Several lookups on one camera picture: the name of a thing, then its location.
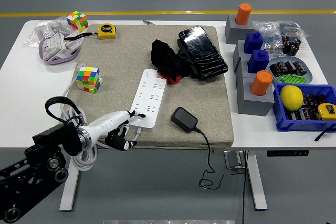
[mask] lemon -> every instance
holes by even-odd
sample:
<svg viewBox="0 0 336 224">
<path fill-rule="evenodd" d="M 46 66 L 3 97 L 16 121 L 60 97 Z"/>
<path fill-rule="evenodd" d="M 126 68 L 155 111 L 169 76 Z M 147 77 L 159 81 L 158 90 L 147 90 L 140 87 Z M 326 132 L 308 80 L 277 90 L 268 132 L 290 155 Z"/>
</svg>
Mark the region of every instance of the lemon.
<svg viewBox="0 0 336 224">
<path fill-rule="evenodd" d="M 300 88 L 293 85 L 286 85 L 280 91 L 280 97 L 283 106 L 293 112 L 301 108 L 303 103 L 303 94 Z"/>
</svg>

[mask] rubik's cube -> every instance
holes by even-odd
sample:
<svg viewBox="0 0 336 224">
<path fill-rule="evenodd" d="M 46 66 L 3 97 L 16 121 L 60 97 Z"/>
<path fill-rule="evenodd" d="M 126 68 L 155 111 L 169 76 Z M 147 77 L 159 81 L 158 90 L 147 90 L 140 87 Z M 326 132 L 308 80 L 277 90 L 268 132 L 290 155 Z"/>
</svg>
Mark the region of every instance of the rubik's cube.
<svg viewBox="0 0 336 224">
<path fill-rule="evenodd" d="M 99 68 L 81 67 L 76 78 L 80 89 L 95 94 L 103 82 Z"/>
<path fill-rule="evenodd" d="M 86 15 L 78 11 L 71 13 L 67 17 L 67 21 L 70 26 L 76 30 L 79 30 L 80 32 L 84 31 L 89 26 Z"/>
</svg>

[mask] gray block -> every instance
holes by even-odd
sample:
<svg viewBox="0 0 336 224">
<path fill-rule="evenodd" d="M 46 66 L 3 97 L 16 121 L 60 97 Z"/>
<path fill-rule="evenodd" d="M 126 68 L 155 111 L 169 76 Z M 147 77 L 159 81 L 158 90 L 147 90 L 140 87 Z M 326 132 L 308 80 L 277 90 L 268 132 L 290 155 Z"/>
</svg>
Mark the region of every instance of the gray block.
<svg viewBox="0 0 336 224">
<path fill-rule="evenodd" d="M 237 14 L 229 14 L 225 25 L 225 39 L 227 44 L 236 44 L 239 39 L 246 39 L 248 33 L 254 32 L 251 19 L 246 25 L 238 25 L 235 22 Z"/>
<path fill-rule="evenodd" d="M 244 40 L 238 40 L 236 44 L 235 51 L 233 52 L 233 67 L 234 72 L 237 71 L 238 64 L 240 62 L 240 59 L 246 59 L 250 60 L 251 55 L 244 53 Z"/>
<path fill-rule="evenodd" d="M 237 67 L 237 71 L 236 71 L 236 84 L 238 84 L 239 82 L 241 82 L 241 80 L 243 78 L 255 78 L 256 77 L 256 73 L 249 73 L 248 72 L 248 60 L 246 58 L 241 58 L 241 60 L 239 61 L 238 67 Z"/>
<path fill-rule="evenodd" d="M 254 95 L 250 87 L 254 78 L 242 78 L 237 83 L 238 114 L 266 116 L 274 104 L 272 85 L 262 96 Z"/>
</svg>

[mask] black cloth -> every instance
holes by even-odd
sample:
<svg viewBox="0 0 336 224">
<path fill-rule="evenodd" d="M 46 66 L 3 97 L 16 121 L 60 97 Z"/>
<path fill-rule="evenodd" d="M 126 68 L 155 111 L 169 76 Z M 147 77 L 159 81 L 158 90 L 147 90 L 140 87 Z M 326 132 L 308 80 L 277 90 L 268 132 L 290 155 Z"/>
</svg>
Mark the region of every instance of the black cloth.
<svg viewBox="0 0 336 224">
<path fill-rule="evenodd" d="M 173 81 L 177 76 L 187 77 L 191 74 L 190 64 L 183 61 L 167 43 L 158 39 L 152 43 L 151 60 L 157 72 L 170 76 Z"/>
</svg>

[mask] metal bracket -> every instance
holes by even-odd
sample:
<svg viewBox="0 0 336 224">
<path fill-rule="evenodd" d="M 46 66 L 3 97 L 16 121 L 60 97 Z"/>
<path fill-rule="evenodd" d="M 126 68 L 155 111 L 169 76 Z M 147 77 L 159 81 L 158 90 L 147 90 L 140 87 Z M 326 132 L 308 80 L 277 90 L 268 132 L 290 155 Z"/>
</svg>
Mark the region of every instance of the metal bracket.
<svg viewBox="0 0 336 224">
<path fill-rule="evenodd" d="M 225 164 L 228 169 L 245 169 L 243 151 L 224 151 Z"/>
</svg>

